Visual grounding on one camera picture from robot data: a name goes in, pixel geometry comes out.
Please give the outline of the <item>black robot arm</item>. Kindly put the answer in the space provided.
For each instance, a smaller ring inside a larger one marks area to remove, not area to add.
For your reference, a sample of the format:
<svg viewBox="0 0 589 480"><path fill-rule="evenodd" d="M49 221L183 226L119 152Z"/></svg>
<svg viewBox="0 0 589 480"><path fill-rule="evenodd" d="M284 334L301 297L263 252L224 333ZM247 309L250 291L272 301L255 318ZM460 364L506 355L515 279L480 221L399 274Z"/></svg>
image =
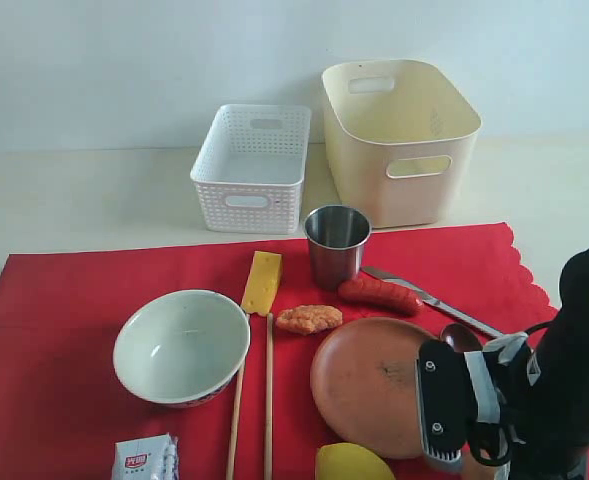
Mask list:
<svg viewBox="0 0 589 480"><path fill-rule="evenodd" d="M565 264L559 292L556 317L512 372L513 479L568 479L589 450L589 249Z"/></svg>

